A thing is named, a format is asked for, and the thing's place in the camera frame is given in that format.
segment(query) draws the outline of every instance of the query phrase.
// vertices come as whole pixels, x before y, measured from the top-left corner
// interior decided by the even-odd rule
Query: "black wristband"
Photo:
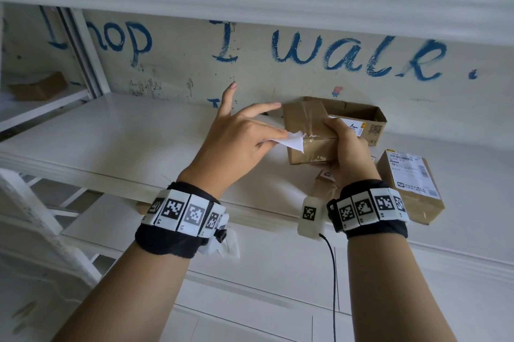
[[[220,202],[202,189],[185,182],[173,182],[167,189],[175,189],[184,193],[194,194],[211,202]],[[136,231],[136,243],[143,250],[152,254],[173,254],[182,258],[193,258],[205,240],[182,232],[170,231],[162,227],[141,224]]]
[[[341,190],[340,200],[376,188],[389,188],[389,185],[381,179],[365,179],[363,181],[357,181],[345,186]],[[339,212],[337,211],[337,206],[335,206],[335,210],[333,210],[331,209],[331,205],[335,206],[334,200],[327,204],[328,216],[336,231],[342,231],[342,223],[338,216]],[[400,234],[405,238],[408,237],[407,225],[401,220],[380,220],[376,223],[366,224],[352,230],[344,231],[344,233],[348,239],[353,238],[354,236],[383,233]]]

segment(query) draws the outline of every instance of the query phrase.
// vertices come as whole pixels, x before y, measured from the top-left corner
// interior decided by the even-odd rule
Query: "barcode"
[[[381,131],[382,131],[382,125],[371,124],[371,126],[369,127],[368,133],[378,135]]]
[[[419,167],[419,171],[421,171],[421,175],[424,176],[425,178],[429,178],[428,173],[425,170],[425,166],[419,165],[418,167]]]

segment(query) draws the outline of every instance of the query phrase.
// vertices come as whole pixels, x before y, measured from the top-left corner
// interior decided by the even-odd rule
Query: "person's right hand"
[[[329,118],[324,123],[336,131],[339,137],[338,161],[332,164],[315,164],[316,167],[330,171],[340,188],[364,179],[381,179],[371,160],[365,139],[358,138],[340,118]]]

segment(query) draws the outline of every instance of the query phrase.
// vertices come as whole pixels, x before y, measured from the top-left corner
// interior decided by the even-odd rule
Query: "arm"
[[[326,124],[339,136],[338,162],[325,167],[338,185],[343,188],[365,179],[380,179],[367,142],[339,119]],[[350,238],[348,268],[357,342],[456,341],[402,235]]]
[[[177,178],[215,198],[248,173],[276,145],[274,141],[265,140],[287,137],[285,130],[253,119],[257,114],[280,108],[280,103],[254,104],[231,116],[235,88],[233,83],[223,93],[222,104],[205,142],[193,162]],[[151,254],[136,242],[132,243],[53,341],[158,341],[189,261],[172,254]]]

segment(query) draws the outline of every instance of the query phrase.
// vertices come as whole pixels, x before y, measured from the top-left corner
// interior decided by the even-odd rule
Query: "torn white paper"
[[[302,131],[298,131],[295,134],[288,132],[287,139],[270,139],[283,144],[286,147],[303,152],[303,134]]]

